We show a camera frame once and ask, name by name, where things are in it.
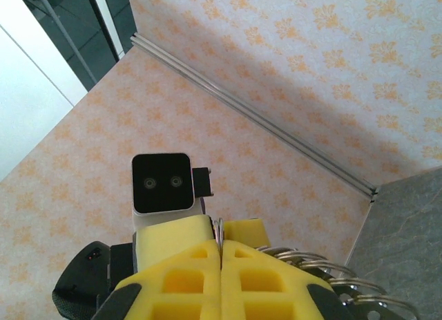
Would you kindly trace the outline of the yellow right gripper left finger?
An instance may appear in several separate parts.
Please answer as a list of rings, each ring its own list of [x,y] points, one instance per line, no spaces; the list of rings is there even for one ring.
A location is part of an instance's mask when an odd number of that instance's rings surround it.
[[[220,255],[214,240],[120,281],[94,319],[220,319]]]

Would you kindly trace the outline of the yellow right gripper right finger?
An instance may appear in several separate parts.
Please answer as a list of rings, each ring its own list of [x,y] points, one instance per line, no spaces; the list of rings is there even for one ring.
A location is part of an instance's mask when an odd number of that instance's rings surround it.
[[[349,319],[324,280],[235,241],[225,241],[222,319]]]

